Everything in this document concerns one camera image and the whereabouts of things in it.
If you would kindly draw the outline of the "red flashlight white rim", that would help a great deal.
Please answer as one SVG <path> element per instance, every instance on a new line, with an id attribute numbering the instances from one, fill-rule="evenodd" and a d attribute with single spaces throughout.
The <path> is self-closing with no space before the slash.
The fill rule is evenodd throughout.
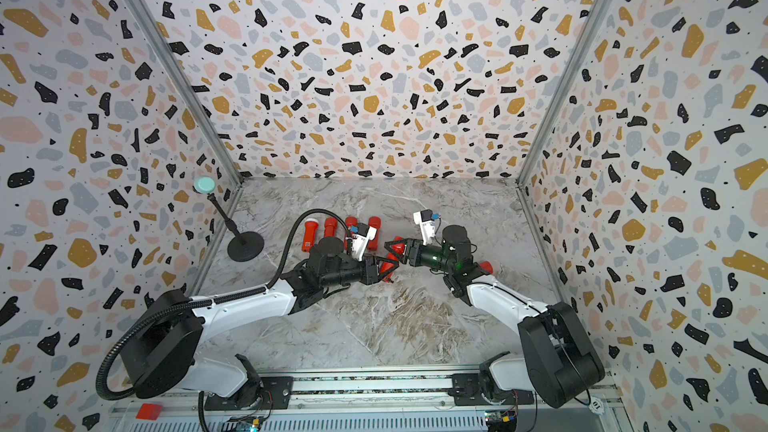
<path id="1" fill-rule="evenodd" d="M 304 221 L 304 234 L 302 240 L 303 252 L 309 252 L 315 245 L 318 227 L 319 222 L 314 218 L 308 218 Z"/>

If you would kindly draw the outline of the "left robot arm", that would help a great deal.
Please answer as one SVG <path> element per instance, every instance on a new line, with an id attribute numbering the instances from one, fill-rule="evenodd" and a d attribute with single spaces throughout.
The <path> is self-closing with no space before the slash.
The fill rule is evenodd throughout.
<path id="1" fill-rule="evenodd" d="M 166 292 L 106 354 L 97 371 L 96 393 L 118 401 L 154 398 L 181 388 L 245 408 L 264 390 L 255 367 L 242 354 L 232 359 L 206 355 L 201 344 L 250 323 L 301 312 L 354 283 L 377 284 L 396 267 L 393 259 L 357 253 L 330 237 L 265 285 L 214 296 Z"/>

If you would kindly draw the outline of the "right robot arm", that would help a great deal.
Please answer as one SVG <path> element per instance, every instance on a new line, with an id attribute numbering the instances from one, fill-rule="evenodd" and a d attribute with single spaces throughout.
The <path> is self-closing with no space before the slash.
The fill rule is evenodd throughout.
<path id="1" fill-rule="evenodd" d="M 502 353 L 483 366 L 486 394 L 525 386 L 552 408 L 559 408 L 601 382 L 605 366 L 574 308 L 535 301 L 500 282 L 474 260 L 474 245 L 464 227 L 444 230 L 439 245 L 421 239 L 392 240 L 385 249 L 399 262 L 438 273 L 452 295 L 517 333 L 525 372 Z"/>

